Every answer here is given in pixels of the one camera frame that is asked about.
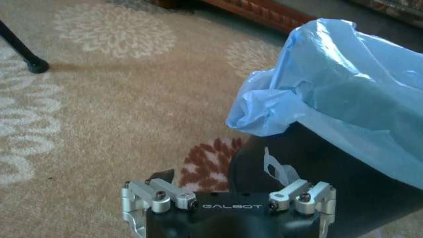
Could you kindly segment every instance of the beige carpet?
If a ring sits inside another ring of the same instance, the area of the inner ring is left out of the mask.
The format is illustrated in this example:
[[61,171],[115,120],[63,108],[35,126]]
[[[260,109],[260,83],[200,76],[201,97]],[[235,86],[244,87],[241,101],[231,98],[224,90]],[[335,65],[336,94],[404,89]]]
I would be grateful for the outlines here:
[[[129,237],[123,182],[247,138],[224,119],[283,41],[136,0],[3,0],[0,18],[51,64],[0,41],[0,237]],[[420,237],[415,219],[368,237]]]

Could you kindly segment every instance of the white flower pattern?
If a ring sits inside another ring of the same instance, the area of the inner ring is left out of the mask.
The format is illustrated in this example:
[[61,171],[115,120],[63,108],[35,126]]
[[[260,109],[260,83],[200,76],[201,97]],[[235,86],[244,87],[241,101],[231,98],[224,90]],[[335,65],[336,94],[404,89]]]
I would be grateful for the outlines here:
[[55,118],[61,87],[49,78],[29,73],[12,48],[0,47],[0,185],[29,180],[35,169],[27,158],[55,147],[49,136],[61,130]]
[[144,11],[113,4],[79,4],[56,14],[60,37],[117,58],[161,54],[176,36],[165,23]]
[[249,73],[275,67],[280,47],[261,40],[235,42],[225,50],[225,58],[240,77]]

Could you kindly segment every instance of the logo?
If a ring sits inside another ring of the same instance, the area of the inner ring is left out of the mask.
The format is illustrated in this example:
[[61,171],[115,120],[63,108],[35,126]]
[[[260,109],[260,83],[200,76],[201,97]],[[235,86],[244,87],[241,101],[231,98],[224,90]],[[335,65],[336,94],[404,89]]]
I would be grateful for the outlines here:
[[212,204],[204,204],[203,208],[205,209],[213,209],[213,208],[219,208],[219,209],[259,209],[261,207],[261,205],[212,205]]

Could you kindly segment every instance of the red floral pattern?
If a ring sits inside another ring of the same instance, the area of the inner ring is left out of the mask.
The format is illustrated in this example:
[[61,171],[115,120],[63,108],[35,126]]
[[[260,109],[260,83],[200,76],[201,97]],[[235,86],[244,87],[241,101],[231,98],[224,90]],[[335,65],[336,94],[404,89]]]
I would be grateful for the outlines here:
[[179,186],[189,191],[227,191],[229,161],[240,146],[240,138],[196,145],[184,161]]

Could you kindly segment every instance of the wooden furniture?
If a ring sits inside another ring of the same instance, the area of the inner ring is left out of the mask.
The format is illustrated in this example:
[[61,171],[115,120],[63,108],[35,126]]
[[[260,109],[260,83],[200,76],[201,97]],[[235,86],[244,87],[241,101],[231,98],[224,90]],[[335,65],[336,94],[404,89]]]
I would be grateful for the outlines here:
[[[303,12],[284,6],[272,0],[201,0],[208,4],[275,28],[284,33],[313,20]],[[177,0],[155,0],[155,4],[163,8],[177,6]]]

